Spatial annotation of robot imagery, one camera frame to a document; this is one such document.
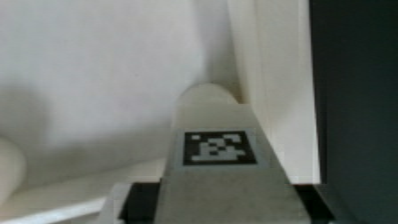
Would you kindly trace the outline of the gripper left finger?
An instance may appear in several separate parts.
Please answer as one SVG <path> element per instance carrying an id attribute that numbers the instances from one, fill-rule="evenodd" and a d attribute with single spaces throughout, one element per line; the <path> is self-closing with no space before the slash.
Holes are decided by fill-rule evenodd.
<path id="1" fill-rule="evenodd" d="M 103 205 L 103 224 L 155 224 L 158 182 L 119 183 Z"/>

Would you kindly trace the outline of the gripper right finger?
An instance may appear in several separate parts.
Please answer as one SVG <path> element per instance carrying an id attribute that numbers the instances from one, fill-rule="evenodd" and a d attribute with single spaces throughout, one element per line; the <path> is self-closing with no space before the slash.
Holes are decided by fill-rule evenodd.
<path id="1" fill-rule="evenodd" d="M 311 217 L 311 224 L 332 224 L 334 214 L 313 185 L 295 185 L 295 190 Z"/>

